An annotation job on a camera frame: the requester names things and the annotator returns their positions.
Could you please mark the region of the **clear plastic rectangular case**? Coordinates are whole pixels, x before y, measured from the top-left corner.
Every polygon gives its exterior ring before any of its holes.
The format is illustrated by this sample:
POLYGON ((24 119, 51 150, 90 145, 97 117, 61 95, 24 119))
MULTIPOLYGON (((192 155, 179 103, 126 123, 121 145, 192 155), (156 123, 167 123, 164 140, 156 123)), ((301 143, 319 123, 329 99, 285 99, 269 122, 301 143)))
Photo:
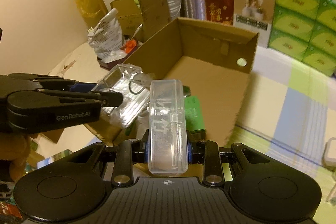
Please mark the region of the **clear plastic rectangular case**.
POLYGON ((185 100, 179 80, 150 84, 148 169, 157 176, 185 173, 189 165, 185 100))

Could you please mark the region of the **green tissue pack stack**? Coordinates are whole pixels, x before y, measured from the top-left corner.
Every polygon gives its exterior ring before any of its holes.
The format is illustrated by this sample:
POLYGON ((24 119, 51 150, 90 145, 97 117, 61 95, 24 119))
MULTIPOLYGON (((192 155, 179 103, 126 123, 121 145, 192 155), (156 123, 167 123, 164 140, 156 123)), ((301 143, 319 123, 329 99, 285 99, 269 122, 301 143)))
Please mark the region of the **green tissue pack stack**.
POLYGON ((276 0, 268 47, 335 74, 335 0, 276 0))

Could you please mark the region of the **green box in carton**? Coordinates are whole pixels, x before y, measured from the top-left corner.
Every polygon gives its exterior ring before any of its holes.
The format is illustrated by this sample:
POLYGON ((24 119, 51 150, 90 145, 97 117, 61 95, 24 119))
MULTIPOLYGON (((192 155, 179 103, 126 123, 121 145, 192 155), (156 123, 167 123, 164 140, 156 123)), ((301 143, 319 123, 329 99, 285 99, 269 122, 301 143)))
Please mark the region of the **green box in carton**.
POLYGON ((186 128, 190 132, 205 130, 201 104, 197 96, 185 97, 186 128))

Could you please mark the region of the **brown cardboard box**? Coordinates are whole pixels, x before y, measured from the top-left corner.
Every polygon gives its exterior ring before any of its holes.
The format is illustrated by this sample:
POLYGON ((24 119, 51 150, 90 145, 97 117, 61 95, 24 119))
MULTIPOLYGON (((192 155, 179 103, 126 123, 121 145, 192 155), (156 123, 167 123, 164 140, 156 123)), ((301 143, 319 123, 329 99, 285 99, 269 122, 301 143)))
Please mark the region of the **brown cardboard box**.
POLYGON ((126 64, 177 79, 199 98, 206 138, 227 144, 244 100, 258 34, 206 20, 178 18, 135 50, 126 64))

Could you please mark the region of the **clear plastic box with ring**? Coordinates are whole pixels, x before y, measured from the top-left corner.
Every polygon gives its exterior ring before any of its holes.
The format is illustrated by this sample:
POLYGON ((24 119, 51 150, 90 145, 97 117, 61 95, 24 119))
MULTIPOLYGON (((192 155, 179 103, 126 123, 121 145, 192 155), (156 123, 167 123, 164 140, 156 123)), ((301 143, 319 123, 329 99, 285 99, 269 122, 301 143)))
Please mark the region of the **clear plastic box with ring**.
POLYGON ((102 108, 102 117, 111 125, 127 128, 149 104, 150 75, 131 64, 118 64, 93 88, 94 92, 121 93, 122 104, 102 108))

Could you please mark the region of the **checkered tablecloth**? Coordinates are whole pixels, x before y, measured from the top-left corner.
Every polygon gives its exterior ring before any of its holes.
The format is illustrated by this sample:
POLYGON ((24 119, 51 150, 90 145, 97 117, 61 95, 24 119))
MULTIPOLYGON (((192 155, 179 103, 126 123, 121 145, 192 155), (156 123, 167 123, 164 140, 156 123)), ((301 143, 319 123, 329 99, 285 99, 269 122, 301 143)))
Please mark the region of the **checkered tablecloth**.
POLYGON ((229 143, 241 142, 315 178, 335 210, 335 172, 323 162, 335 137, 335 77, 258 47, 229 143))

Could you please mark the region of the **white photo product box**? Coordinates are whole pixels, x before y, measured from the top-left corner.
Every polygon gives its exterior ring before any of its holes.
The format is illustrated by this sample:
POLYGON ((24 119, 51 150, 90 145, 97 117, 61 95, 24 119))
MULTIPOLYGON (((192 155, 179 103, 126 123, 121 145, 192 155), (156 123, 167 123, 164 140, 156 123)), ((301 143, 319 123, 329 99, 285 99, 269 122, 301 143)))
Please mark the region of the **white photo product box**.
POLYGON ((267 48, 276 0, 234 0, 233 26, 259 34, 258 46, 267 48))

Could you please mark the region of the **dark red gift box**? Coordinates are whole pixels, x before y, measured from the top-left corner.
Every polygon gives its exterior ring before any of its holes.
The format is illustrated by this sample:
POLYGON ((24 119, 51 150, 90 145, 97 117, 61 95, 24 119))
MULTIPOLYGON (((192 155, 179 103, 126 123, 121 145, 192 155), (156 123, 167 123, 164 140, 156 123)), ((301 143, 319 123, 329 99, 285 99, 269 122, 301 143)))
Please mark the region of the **dark red gift box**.
POLYGON ((205 0, 206 19, 212 22, 233 24, 234 0, 205 0))

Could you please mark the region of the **silver foil bag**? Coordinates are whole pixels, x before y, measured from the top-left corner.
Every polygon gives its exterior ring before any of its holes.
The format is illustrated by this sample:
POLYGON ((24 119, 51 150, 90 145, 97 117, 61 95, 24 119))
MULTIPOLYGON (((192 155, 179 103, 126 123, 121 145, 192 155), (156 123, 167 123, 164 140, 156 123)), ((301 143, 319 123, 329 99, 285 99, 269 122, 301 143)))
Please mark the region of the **silver foil bag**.
POLYGON ((88 45, 104 63, 117 61, 127 56, 122 50, 125 38, 117 14, 118 10, 113 8, 88 33, 88 45))

